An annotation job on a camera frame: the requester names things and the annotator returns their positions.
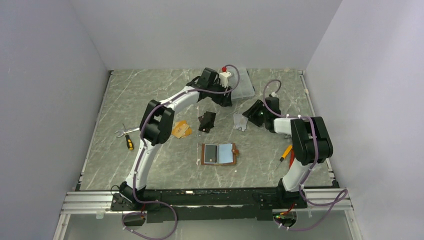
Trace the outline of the brown leather card holder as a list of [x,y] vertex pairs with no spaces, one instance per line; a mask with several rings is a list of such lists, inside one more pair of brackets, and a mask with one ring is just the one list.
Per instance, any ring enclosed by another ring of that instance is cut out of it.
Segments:
[[200,163],[205,166],[230,166],[237,163],[237,157],[239,155],[239,150],[236,147],[235,143],[223,143],[223,144],[209,144],[217,145],[217,163],[207,164],[204,162],[204,151],[205,145],[208,143],[203,143],[201,146],[201,155]]

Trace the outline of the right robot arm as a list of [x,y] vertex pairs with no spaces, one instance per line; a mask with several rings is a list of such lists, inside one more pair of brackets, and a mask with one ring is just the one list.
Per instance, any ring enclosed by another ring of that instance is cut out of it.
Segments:
[[315,165],[323,163],[334,152],[324,119],[321,116],[282,116],[277,97],[257,100],[242,115],[252,124],[271,133],[289,135],[294,160],[287,174],[280,179],[275,194],[276,203],[289,207],[304,196],[302,186]]

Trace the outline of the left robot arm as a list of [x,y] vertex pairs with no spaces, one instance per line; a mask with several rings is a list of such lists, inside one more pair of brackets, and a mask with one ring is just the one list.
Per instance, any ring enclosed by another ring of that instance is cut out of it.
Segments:
[[133,166],[119,186],[124,204],[131,210],[144,203],[144,191],[154,158],[160,147],[169,139],[175,114],[199,101],[210,98],[222,107],[232,106],[232,91],[236,86],[223,83],[222,73],[206,67],[201,75],[188,82],[176,94],[164,100],[151,100],[140,122],[140,143]]

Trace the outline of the black card stack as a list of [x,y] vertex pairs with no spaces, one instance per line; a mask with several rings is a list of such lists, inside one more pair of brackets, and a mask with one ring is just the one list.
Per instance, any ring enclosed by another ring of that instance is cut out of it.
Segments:
[[199,127],[198,130],[204,133],[209,133],[210,130],[214,127],[214,122],[216,119],[216,113],[206,111],[202,116],[198,117]]

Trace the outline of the gold card stack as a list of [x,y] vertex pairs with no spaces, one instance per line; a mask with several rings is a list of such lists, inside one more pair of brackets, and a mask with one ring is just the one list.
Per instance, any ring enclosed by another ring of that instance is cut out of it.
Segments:
[[171,131],[171,135],[178,139],[181,139],[181,138],[188,137],[189,135],[192,134],[192,132],[193,130],[188,125],[187,121],[182,120],[175,123],[175,126]]

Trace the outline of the clear plastic screw box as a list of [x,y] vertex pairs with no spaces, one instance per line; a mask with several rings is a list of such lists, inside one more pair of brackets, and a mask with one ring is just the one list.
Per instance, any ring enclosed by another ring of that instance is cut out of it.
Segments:
[[255,90],[252,85],[249,73],[246,68],[238,68],[239,72],[239,83],[235,90],[231,92],[231,99],[233,101],[241,101],[250,99],[255,95]]

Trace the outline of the yellow black screwdriver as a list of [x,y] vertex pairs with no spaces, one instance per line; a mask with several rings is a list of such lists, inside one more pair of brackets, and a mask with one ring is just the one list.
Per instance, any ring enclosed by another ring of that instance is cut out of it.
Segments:
[[125,139],[126,139],[126,146],[127,146],[127,148],[130,151],[132,151],[134,149],[134,144],[133,144],[130,136],[127,133],[125,133],[124,136],[125,136]]

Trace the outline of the silver open-end wrench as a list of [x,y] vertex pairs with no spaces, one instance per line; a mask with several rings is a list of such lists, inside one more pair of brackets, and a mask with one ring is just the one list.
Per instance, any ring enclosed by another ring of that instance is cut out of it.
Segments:
[[115,131],[114,133],[116,134],[117,138],[123,137],[124,135],[127,135],[129,133],[133,133],[136,131],[139,131],[140,128],[139,127],[132,127],[132,128],[125,128],[125,129],[119,129],[117,131]]

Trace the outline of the orange handled tool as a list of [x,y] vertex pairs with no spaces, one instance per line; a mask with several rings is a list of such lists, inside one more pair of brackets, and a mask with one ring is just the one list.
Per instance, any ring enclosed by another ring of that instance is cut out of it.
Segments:
[[289,168],[293,165],[295,154],[292,145],[289,145],[281,155],[279,162],[282,163],[287,157],[289,157]]

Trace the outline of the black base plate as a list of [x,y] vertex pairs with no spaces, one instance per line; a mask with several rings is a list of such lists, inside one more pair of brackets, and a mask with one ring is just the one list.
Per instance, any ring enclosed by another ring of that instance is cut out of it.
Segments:
[[190,220],[256,219],[271,221],[278,212],[307,208],[299,193],[281,186],[248,188],[147,189],[142,202],[112,195],[112,212],[146,213],[148,223]]

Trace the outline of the aluminium frame rail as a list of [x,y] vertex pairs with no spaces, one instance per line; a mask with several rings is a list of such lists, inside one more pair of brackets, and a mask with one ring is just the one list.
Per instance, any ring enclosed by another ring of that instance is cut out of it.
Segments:
[[[309,205],[305,210],[311,214],[313,211],[326,211],[326,204],[332,202],[343,188],[309,188],[305,189],[306,197],[323,206]],[[105,214],[127,214],[127,211],[112,210],[113,196],[109,191],[69,191],[65,195],[62,204],[59,220],[54,233],[54,240],[63,240],[67,231],[68,223],[72,215],[95,215],[102,219]],[[334,211],[344,211],[347,219],[351,237],[354,240],[362,240],[363,236],[354,213],[353,204],[347,193],[341,201],[332,208]]]

